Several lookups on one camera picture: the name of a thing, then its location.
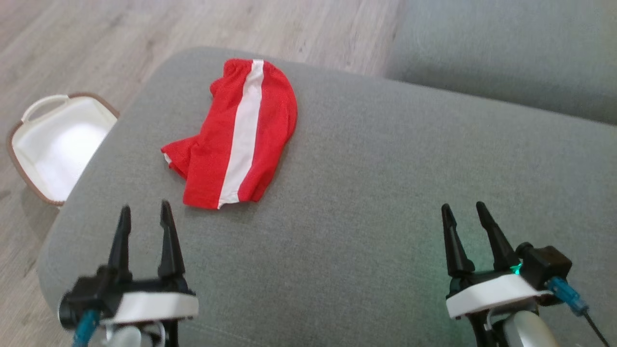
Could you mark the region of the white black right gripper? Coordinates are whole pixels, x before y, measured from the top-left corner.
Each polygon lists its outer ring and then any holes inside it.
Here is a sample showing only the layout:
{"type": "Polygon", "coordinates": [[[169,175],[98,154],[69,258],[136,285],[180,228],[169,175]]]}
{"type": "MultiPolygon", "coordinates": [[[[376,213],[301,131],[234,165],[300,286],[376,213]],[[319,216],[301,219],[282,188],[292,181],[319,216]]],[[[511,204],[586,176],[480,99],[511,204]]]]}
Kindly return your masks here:
{"type": "MultiPolygon", "coordinates": [[[[516,271],[521,264],[515,250],[486,204],[476,202],[481,226],[487,233],[495,271],[516,271]]],[[[441,206],[447,273],[462,278],[475,272],[457,233],[450,205],[441,206]]],[[[538,314],[538,299],[551,297],[536,290],[520,275],[507,274],[471,285],[446,299],[451,319],[467,318],[477,347],[550,347],[552,331],[538,314]]]]}

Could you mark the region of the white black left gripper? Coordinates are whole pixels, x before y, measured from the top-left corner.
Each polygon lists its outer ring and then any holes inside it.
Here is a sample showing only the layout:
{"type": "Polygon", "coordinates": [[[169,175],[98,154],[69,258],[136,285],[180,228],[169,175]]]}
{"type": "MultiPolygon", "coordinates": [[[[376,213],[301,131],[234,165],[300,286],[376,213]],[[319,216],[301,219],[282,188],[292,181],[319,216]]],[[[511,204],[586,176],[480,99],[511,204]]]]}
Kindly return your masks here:
{"type": "Polygon", "coordinates": [[[104,347],[178,347],[180,321],[199,314],[198,295],[184,277],[184,259],[168,200],[161,201],[160,226],[163,238],[159,277],[132,281],[128,247],[132,213],[130,206],[121,209],[107,262],[115,285],[103,296],[104,347]]]}

